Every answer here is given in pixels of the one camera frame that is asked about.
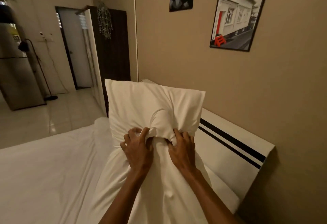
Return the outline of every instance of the doorway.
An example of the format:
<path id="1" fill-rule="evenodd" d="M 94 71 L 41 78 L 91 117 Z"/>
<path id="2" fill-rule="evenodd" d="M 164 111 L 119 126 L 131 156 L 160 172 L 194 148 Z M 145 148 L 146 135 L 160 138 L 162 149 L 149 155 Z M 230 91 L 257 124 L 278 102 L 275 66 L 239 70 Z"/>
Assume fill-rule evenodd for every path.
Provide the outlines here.
<path id="1" fill-rule="evenodd" d="M 59 27 L 72 73 L 75 89 L 92 87 L 92 78 L 83 29 L 86 28 L 82 15 L 76 15 L 79 9 L 56 6 Z"/>

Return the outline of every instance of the door frame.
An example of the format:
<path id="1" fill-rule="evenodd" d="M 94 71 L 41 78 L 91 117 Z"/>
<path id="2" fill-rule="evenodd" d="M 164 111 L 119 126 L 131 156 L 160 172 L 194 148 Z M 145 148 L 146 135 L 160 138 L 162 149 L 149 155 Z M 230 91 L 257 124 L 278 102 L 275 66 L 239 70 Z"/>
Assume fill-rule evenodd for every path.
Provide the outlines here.
<path id="1" fill-rule="evenodd" d="M 60 18 L 60 13 L 59 13 L 60 9 L 70 9 L 70 10 L 76 10 L 76 11 L 80 11 L 81 9 L 63 7 L 63 6 L 55 6 L 56 13 L 58 13 L 59 20 L 60 20 L 60 23 L 61 23 L 61 27 L 59 27 L 59 28 L 60 28 L 60 31 L 61 31 L 61 36 L 63 37 L 63 44 L 65 46 L 70 71 L 72 73 L 72 78 L 73 78 L 73 81 L 74 81 L 75 90 L 77 90 L 78 87 L 77 87 L 76 77 L 75 77 L 75 73 L 74 73 L 74 69 L 73 69 L 73 64 L 72 64 L 72 60 L 70 58 L 70 53 L 69 53 L 69 48 L 68 48 L 68 44 L 67 44 L 67 40 L 66 40 L 66 36 L 65 36 L 65 31 L 63 30 L 63 23 L 62 23 L 61 18 Z"/>

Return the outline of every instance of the refrigerator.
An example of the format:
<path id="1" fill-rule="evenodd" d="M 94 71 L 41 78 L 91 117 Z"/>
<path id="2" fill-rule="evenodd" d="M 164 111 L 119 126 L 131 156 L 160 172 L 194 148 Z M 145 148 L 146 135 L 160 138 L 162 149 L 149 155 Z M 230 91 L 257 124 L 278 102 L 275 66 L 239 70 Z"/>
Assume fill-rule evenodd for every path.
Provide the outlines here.
<path id="1" fill-rule="evenodd" d="M 0 5 L 0 91 L 11 110 L 46 104 L 9 6 Z"/>

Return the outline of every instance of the white house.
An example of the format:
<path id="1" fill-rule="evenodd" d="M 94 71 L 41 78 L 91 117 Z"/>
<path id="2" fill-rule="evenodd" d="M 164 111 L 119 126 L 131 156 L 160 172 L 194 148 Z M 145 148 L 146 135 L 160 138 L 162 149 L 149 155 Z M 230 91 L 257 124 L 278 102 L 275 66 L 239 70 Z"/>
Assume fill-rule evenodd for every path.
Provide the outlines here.
<path id="1" fill-rule="evenodd" d="M 219 0 L 211 40 L 218 34 L 225 39 L 249 30 L 255 0 Z"/>

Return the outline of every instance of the headboard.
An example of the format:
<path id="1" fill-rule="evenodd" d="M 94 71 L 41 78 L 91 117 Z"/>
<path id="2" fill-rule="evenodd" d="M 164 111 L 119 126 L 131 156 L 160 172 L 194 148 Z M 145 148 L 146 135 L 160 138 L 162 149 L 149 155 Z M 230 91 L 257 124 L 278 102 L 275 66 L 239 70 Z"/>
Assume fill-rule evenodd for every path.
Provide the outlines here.
<path id="1" fill-rule="evenodd" d="M 145 79 L 142 82 L 153 83 Z M 273 144 L 203 109 L 195 149 L 204 164 L 242 201 Z"/>

